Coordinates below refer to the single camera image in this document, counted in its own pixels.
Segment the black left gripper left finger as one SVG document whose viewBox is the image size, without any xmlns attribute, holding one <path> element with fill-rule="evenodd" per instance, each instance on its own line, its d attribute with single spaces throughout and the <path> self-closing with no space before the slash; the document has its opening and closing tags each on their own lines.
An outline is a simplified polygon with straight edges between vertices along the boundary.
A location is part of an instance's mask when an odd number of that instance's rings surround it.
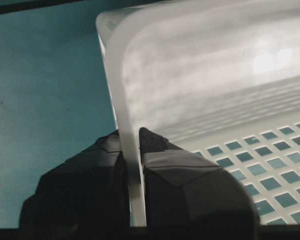
<svg viewBox="0 0 300 240">
<path fill-rule="evenodd" d="M 127 167 L 117 130 L 40 177 L 23 202 L 19 227 L 48 224 L 130 226 Z"/>
</svg>

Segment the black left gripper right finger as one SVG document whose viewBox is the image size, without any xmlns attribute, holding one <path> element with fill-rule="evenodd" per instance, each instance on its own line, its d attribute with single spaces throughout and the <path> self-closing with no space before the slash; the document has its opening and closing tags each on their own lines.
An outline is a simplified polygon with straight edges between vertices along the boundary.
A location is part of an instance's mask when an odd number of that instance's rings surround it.
<svg viewBox="0 0 300 240">
<path fill-rule="evenodd" d="M 260 223 L 252 198 L 223 167 L 145 127 L 139 144 L 149 227 L 255 228 Z"/>
</svg>

